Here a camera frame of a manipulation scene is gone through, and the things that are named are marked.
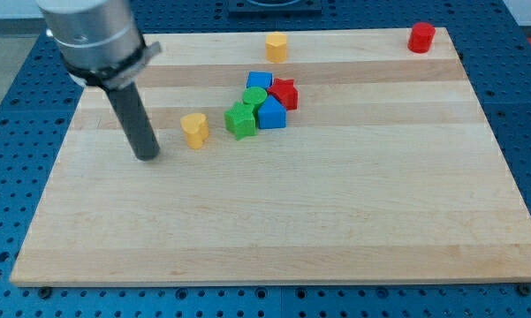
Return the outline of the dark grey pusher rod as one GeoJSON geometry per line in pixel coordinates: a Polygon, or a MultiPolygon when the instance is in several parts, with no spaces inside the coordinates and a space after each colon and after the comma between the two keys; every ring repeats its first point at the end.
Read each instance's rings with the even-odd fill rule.
{"type": "Polygon", "coordinates": [[[141,161],[156,158],[160,147],[136,85],[105,93],[135,157],[141,161]]]}

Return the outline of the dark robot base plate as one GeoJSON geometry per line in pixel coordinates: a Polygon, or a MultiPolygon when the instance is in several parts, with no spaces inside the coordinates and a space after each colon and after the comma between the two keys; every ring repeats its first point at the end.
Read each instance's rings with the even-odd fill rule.
{"type": "Polygon", "coordinates": [[[228,0],[230,16],[321,13],[321,0],[228,0]]]}

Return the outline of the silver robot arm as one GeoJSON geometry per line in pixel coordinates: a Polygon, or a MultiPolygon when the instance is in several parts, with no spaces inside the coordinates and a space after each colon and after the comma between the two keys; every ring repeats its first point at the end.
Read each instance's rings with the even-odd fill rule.
{"type": "Polygon", "coordinates": [[[37,0],[72,79],[107,95],[136,158],[148,161],[160,147],[135,80],[162,52],[148,45],[126,0],[37,0]]]}

